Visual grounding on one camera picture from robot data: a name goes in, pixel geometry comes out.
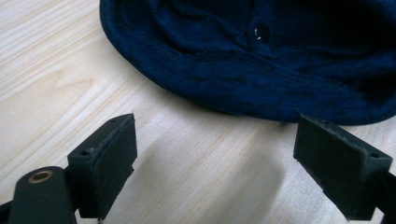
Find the navy blue fabric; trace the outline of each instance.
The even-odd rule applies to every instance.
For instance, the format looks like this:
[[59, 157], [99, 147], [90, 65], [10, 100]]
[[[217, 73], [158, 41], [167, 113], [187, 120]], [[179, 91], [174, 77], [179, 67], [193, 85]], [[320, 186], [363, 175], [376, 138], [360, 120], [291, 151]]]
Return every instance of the navy blue fabric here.
[[101, 0], [100, 12], [126, 60], [198, 104], [344, 125], [396, 114], [393, 0]]

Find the dark blue knit hat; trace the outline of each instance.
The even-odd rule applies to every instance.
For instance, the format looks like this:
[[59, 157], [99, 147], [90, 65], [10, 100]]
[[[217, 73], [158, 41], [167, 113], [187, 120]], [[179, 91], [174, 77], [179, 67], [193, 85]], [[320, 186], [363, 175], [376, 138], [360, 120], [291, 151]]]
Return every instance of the dark blue knit hat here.
[[394, 0], [101, 0], [114, 47], [198, 104], [360, 125], [396, 114]]

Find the wood grain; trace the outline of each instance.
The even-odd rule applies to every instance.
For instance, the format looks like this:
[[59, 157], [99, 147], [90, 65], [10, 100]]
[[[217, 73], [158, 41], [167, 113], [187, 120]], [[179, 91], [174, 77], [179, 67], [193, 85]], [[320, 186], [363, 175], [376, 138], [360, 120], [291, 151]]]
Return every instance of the wood grain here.
[[[159, 88], [108, 42], [98, 6], [0, 1], [0, 203], [22, 175], [65, 167], [106, 120], [133, 112], [135, 172], [105, 223], [347, 223], [293, 159], [296, 124], [221, 114]], [[346, 129], [396, 157], [395, 127]]]

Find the wooden table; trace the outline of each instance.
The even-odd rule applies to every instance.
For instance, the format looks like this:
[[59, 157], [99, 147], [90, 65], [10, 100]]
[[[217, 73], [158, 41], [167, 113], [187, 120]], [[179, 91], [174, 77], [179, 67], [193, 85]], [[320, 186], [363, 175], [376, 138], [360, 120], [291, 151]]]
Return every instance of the wooden table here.
[[[163, 90], [114, 50], [98, 6], [0, 2], [0, 203], [22, 175], [65, 167], [106, 120], [133, 112], [135, 172], [106, 223], [347, 223], [292, 157], [296, 124], [221, 114]], [[393, 118], [346, 129], [396, 157], [395, 127]]]

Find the light wood surface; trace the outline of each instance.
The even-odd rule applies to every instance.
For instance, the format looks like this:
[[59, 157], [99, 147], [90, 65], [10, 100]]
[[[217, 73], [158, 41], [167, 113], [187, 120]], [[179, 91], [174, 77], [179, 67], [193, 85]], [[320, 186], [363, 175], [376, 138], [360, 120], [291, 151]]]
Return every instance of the light wood surface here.
[[[0, 1], [0, 203], [24, 174], [65, 167], [106, 120], [134, 113], [135, 172], [105, 223], [347, 223], [292, 157], [296, 124], [221, 114], [163, 90], [114, 50], [98, 6]], [[395, 127], [393, 118], [346, 129], [396, 158]]]

